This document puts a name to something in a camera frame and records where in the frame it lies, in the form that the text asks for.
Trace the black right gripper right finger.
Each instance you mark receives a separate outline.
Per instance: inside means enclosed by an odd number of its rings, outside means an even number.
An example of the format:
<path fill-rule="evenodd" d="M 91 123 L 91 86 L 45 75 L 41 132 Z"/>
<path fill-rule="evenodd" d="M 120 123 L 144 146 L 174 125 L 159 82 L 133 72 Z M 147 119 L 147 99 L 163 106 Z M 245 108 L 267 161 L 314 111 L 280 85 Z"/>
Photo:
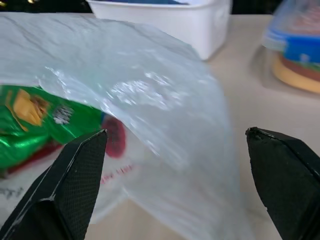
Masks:
<path fill-rule="evenodd" d="M 320 238 L 320 158 L 302 140 L 251 127 L 246 132 L 257 193 L 283 240 Z"/>

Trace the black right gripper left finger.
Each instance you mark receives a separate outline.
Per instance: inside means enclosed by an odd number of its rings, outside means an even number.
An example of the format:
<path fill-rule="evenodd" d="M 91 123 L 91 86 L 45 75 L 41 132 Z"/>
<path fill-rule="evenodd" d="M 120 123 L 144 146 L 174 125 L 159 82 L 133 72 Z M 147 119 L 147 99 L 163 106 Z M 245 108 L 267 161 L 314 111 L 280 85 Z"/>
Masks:
<path fill-rule="evenodd" d="M 98 196 L 108 132 L 64 146 L 0 229 L 2 240 L 83 240 Z"/>

